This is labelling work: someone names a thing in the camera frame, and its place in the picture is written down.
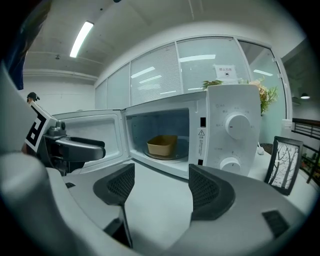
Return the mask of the yellow tray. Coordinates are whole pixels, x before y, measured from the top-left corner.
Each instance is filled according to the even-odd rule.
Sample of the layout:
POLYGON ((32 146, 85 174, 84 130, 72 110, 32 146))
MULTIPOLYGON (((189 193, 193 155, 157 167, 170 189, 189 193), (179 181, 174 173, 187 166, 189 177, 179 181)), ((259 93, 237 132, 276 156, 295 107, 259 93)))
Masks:
POLYGON ((158 135, 147 141, 148 152, 152 155, 167 157, 177 145, 177 135, 158 135))

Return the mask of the pastel flower bouquet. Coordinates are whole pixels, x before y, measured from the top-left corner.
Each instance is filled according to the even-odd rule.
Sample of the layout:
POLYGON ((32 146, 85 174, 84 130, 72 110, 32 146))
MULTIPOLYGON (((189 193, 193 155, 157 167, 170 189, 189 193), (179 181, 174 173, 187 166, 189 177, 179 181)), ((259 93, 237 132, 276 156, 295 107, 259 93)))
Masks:
POLYGON ((264 86, 263 82, 265 77, 262 76, 256 80, 250 81, 250 85, 254 85, 258 88, 259 98, 260 98, 260 115, 263 116, 269 109, 269 106, 276 102, 278 99, 278 87, 273 86, 267 88, 264 86))

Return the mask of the white microwave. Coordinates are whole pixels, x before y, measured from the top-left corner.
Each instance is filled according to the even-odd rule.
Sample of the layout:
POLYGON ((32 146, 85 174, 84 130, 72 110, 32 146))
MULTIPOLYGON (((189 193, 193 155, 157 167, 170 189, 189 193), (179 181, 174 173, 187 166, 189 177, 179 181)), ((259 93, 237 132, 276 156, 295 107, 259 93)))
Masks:
POLYGON ((105 157, 89 161, 80 173, 135 160, 187 179, 195 164, 247 176, 260 134, 260 97, 250 84, 210 86, 125 109, 60 113, 69 136, 105 143, 105 157), (150 154, 147 141, 176 135, 169 156, 150 154))

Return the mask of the white rectangular table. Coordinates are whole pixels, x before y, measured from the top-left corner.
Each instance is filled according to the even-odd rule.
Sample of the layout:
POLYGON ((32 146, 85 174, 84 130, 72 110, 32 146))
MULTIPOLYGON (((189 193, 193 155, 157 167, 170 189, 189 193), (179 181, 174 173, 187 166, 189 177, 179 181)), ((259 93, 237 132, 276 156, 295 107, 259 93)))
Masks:
MULTIPOLYGON (((268 157, 256 156, 248 178, 262 181, 268 157)), ((290 195, 283 195, 307 217, 319 198, 319 190, 307 184, 299 173, 290 195)), ((186 181, 135 165, 135 184, 124 209, 133 247, 131 250, 79 250, 80 256, 268 256, 279 250, 175 250, 175 243, 187 231, 193 208, 186 181)))

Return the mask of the person's navy shirt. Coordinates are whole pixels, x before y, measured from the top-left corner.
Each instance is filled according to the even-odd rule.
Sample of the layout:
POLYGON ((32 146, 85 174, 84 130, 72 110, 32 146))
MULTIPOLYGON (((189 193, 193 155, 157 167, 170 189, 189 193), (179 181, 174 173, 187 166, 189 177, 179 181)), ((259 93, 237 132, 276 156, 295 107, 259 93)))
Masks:
POLYGON ((23 67, 30 46, 29 18, 27 18, 19 27, 13 43, 4 58, 7 72, 18 91, 24 89, 23 67))

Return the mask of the ceiling light strip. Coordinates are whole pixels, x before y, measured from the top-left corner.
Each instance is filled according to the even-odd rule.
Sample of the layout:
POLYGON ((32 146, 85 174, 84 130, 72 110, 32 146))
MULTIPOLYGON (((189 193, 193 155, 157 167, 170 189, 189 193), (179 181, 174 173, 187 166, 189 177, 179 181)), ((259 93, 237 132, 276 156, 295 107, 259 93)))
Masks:
POLYGON ((84 43, 86 37, 88 36, 89 32, 91 31, 91 29, 94 27, 94 24, 90 21, 85 21, 84 24, 82 25, 74 43, 72 46, 72 49, 70 51, 69 56, 71 58, 76 58, 79 50, 82 46, 82 44, 84 43))

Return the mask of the black picture frame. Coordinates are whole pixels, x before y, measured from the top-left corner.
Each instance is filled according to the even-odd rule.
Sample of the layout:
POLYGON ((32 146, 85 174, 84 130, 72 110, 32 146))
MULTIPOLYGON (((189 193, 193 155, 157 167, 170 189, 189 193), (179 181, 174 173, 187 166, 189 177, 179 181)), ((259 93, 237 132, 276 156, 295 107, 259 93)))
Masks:
POLYGON ((289 196, 299 173, 302 151, 303 142, 275 136, 264 182, 282 195, 289 196))

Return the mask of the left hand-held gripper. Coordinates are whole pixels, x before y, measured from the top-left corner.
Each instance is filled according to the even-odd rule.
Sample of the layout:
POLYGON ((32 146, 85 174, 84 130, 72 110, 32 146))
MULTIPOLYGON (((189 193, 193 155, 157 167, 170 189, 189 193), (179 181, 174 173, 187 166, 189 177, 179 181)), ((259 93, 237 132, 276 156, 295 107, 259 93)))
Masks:
POLYGON ((29 105, 35 111, 36 119, 25 138, 26 152, 46 167, 66 173, 65 161, 90 162, 105 157, 104 141, 74 136, 70 140, 60 140, 67 136, 66 124, 35 102, 29 105))

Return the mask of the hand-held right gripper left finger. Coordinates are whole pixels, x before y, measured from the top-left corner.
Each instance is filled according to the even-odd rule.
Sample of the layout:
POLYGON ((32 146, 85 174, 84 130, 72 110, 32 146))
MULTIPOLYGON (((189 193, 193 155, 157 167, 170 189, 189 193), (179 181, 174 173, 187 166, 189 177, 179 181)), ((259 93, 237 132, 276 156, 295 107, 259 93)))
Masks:
POLYGON ((69 176, 53 168, 47 173, 76 250, 132 250, 125 202, 135 185, 133 163, 69 176))

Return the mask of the white paper sign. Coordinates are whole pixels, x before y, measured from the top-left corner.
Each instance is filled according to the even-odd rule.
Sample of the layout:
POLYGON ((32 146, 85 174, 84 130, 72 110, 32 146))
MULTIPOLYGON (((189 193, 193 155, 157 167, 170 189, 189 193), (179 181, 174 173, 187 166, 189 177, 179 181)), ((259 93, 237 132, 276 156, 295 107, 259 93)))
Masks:
POLYGON ((222 81, 224 84, 238 83, 236 67, 233 64, 215 64, 214 69, 217 80, 222 81))

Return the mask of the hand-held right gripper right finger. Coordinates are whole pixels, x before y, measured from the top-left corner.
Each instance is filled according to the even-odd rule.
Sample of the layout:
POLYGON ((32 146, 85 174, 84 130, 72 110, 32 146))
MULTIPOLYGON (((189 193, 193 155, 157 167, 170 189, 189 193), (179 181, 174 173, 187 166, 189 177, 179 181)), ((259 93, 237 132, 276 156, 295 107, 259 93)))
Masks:
POLYGON ((177 251, 277 251, 305 215, 270 185, 190 164, 193 210, 177 251))

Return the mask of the small leafy plant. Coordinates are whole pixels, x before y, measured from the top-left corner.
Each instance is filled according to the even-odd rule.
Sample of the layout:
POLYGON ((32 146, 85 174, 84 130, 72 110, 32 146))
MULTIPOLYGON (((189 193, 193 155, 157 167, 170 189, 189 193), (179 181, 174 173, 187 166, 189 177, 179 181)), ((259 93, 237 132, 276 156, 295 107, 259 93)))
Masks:
POLYGON ((208 87, 219 86, 219 85, 222 85, 222 84, 223 84, 223 81, 221 81, 221 80, 212 80, 212 81, 205 80, 203 82, 202 90, 203 91, 207 91, 208 87))

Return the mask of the black metal railing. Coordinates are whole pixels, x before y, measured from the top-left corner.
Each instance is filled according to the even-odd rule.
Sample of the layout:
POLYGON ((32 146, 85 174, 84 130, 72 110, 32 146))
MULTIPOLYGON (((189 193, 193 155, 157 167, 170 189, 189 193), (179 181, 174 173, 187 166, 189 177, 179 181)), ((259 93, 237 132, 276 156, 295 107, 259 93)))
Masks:
POLYGON ((320 187, 320 121, 293 118, 292 137, 303 142, 300 169, 307 174, 307 183, 320 187))

